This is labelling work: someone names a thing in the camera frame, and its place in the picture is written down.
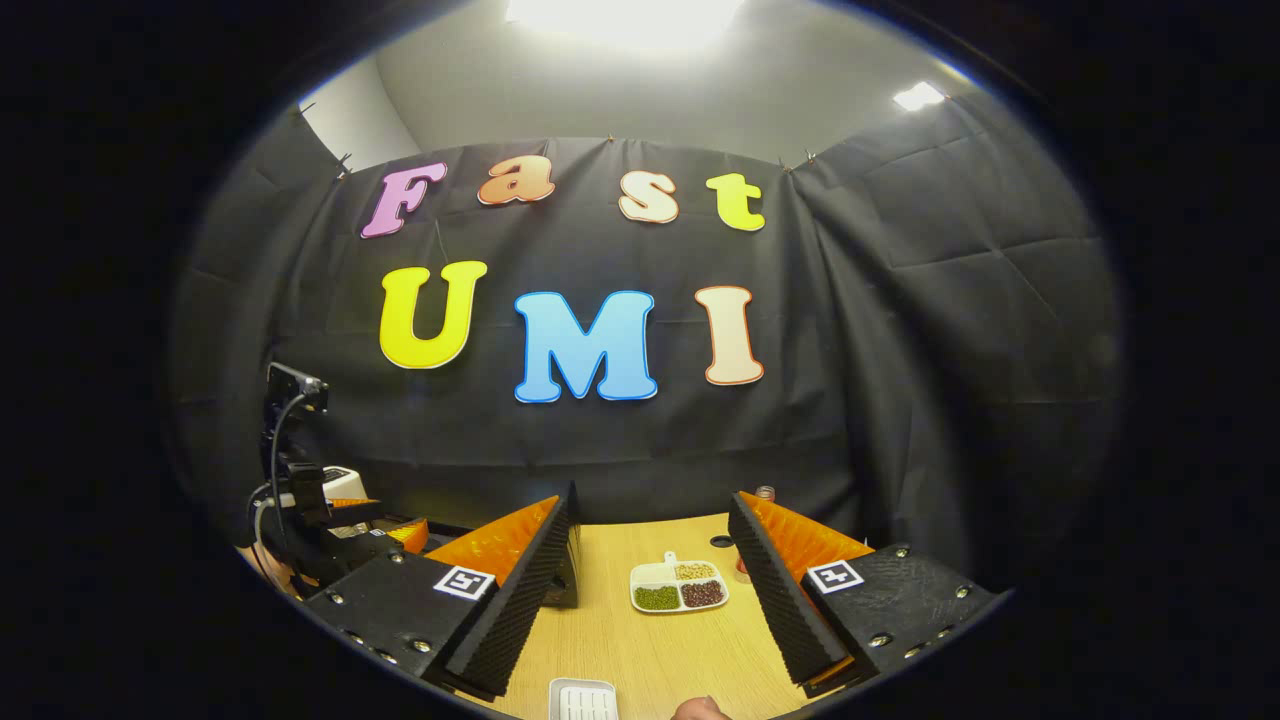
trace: wooden table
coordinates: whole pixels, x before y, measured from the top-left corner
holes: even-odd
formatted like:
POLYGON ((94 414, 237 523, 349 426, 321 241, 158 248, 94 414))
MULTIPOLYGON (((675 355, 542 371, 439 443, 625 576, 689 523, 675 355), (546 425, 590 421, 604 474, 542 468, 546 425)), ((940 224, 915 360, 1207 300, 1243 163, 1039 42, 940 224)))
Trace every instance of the wooden table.
POLYGON ((515 715, 547 717, 554 678, 605 680, 626 720, 667 720, 681 702, 712 696, 733 720, 774 717, 809 702, 791 684, 764 614, 748 583, 733 579, 737 550, 713 547, 728 514, 628 525, 582 525, 579 606, 543 607, 516 664, 507 694, 474 700, 515 715), (680 560, 714 562, 728 587, 721 607, 644 614, 631 607, 631 568, 680 560))

